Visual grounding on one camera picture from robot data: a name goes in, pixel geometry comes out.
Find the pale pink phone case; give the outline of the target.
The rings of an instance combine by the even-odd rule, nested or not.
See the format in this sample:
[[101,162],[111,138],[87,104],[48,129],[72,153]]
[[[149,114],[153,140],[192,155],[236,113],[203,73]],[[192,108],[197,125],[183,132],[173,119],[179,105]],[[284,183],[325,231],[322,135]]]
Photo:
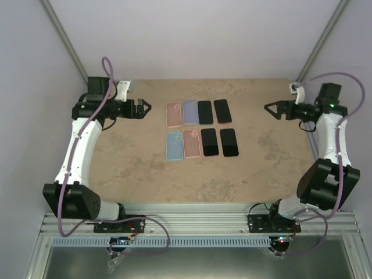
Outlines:
[[198,158],[201,155],[199,132],[196,129],[183,131],[183,148],[186,158]]

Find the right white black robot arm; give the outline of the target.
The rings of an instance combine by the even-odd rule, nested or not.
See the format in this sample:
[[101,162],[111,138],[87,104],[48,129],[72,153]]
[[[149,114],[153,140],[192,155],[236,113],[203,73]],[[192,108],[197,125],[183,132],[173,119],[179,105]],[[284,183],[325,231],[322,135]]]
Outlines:
[[298,119],[314,123],[318,133],[318,158],[300,179],[296,195],[279,199],[271,205],[267,226],[274,232],[289,230],[295,226],[296,217],[307,210],[329,210],[332,218],[344,204],[360,179],[360,171],[352,167],[346,150],[345,130],[348,109],[339,103],[341,86],[334,83],[321,85],[313,104],[305,103],[305,89],[299,83],[291,83],[289,89],[293,101],[277,101],[277,110],[271,104],[265,110],[280,119]]

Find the lavender phone case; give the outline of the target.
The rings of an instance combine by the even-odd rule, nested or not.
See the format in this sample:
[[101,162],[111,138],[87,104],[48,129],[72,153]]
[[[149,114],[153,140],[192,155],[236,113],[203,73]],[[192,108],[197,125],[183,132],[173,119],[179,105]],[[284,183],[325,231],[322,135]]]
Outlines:
[[185,125],[199,123],[197,100],[186,100],[183,102],[183,122]]

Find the light blue phone case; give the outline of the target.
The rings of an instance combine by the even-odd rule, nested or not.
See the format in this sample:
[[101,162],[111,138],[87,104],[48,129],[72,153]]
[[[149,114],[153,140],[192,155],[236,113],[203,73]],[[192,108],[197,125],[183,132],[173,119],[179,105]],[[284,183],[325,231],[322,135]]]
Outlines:
[[179,161],[183,158],[183,136],[180,131],[166,134],[166,159]]

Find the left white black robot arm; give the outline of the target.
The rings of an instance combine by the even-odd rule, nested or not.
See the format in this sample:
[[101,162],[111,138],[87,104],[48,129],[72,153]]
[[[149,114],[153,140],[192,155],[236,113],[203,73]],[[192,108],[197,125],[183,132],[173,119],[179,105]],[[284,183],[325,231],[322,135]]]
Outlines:
[[124,206],[105,202],[89,188],[89,172],[96,142],[105,121],[118,118],[143,119],[151,105],[143,99],[129,99],[133,82],[113,83],[107,77],[89,77],[88,91],[72,108],[72,131],[65,159],[55,181],[45,184],[42,194],[60,219],[107,220],[114,232],[127,227]]

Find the teal phone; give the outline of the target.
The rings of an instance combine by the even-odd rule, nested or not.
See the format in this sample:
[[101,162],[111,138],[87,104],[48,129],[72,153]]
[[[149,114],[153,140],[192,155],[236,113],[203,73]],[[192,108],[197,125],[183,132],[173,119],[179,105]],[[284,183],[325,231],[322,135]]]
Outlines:
[[211,101],[198,101],[198,119],[200,125],[213,124]]

